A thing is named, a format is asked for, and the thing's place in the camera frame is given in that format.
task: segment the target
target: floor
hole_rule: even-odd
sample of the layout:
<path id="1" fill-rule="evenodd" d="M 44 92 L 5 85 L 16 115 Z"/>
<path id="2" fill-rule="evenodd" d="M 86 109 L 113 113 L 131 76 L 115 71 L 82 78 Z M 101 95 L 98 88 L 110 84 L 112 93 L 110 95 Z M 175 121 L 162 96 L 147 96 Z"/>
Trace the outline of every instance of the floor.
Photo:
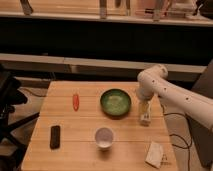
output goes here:
<path id="1" fill-rule="evenodd" d="M 42 102 L 44 97 L 37 97 L 31 92 L 39 95 L 39 96 L 45 96 L 47 93 L 47 89 L 42 88 L 21 88 L 20 91 L 22 91 L 27 97 L 28 102 L 27 104 L 23 105 L 17 105 L 15 106 L 16 111 L 14 114 L 11 114 L 10 116 L 10 122 L 14 122 L 16 120 L 22 119 L 28 115 L 31 115 L 33 113 L 36 113 L 40 111 Z M 175 108 L 172 104 L 169 104 L 165 100 L 161 99 L 161 103 L 164 106 L 164 113 L 170 113 L 170 112 L 181 112 L 177 108 Z M 165 117 L 165 121 L 168 126 L 168 130 L 170 134 L 178 134 L 184 137 L 187 142 L 190 142 L 190 136 L 188 132 L 188 126 L 186 124 L 185 118 L 181 116 L 176 115 L 169 115 Z M 13 132 L 13 134 L 21 140 L 23 143 L 28 143 L 34 128 L 36 121 L 33 121 L 25 126 L 22 126 L 21 128 L 17 129 Z M 171 141 L 173 144 L 177 144 L 180 146 L 184 146 L 183 142 L 177 138 L 177 137 L 171 137 Z M 0 154 L 9 155 L 15 150 L 15 147 L 8 142 L 7 140 L 3 140 L 0 146 Z M 180 171 L 188 171 L 188 151 L 184 149 L 179 149 L 174 147 L 175 155 L 177 158 L 177 163 L 179 166 Z M 201 167 L 196 149 L 194 147 L 194 144 L 190 150 L 190 170 L 191 171 L 207 171 L 207 169 L 204 169 Z"/>

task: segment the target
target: cup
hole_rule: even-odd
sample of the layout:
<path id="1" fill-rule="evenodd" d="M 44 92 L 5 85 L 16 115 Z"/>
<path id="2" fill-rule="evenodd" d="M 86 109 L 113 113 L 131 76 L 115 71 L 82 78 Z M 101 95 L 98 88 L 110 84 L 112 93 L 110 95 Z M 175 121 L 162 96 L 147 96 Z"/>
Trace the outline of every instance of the cup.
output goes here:
<path id="1" fill-rule="evenodd" d="M 95 142 L 102 151 L 108 150 L 112 146 L 113 132 L 110 128 L 99 128 L 95 133 Z"/>

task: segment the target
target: green bowl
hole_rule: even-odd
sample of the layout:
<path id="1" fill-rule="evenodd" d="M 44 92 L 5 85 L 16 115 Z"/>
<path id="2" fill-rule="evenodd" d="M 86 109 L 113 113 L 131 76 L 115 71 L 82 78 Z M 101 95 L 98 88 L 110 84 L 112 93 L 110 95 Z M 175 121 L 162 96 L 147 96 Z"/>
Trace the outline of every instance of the green bowl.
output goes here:
<path id="1" fill-rule="evenodd" d="M 110 89 L 101 96 L 102 110 L 110 116 L 122 116 L 129 112 L 131 98 L 123 90 Z"/>

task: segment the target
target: black remote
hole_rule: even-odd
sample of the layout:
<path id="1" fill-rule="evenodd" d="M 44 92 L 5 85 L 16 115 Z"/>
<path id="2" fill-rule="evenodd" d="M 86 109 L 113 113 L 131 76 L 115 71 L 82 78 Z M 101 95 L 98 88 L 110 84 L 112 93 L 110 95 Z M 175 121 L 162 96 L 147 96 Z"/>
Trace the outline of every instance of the black remote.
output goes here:
<path id="1" fill-rule="evenodd" d="M 54 125 L 51 127 L 50 148 L 57 149 L 60 147 L 60 126 Z"/>

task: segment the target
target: white object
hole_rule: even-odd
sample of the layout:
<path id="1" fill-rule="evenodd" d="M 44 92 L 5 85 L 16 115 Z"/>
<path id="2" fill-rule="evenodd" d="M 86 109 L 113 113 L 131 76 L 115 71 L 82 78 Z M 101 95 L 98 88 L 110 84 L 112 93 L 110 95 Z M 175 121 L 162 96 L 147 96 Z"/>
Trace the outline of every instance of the white object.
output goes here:
<path id="1" fill-rule="evenodd" d="M 162 145 L 152 141 L 145 161 L 159 169 L 163 159 L 163 153 Z"/>
<path id="2" fill-rule="evenodd" d="M 95 133 L 95 142 L 101 150 L 108 150 L 113 142 L 112 130 L 104 127 L 99 128 Z"/>
<path id="3" fill-rule="evenodd" d="M 139 73 L 138 98 L 149 101 L 157 93 L 213 132 L 213 100 L 169 83 L 164 80 L 167 76 L 168 71 L 163 65 L 155 65 Z"/>
<path id="4" fill-rule="evenodd" d="M 140 101 L 139 105 L 139 122 L 143 126 L 149 126 L 151 123 L 151 107 L 148 101 Z"/>

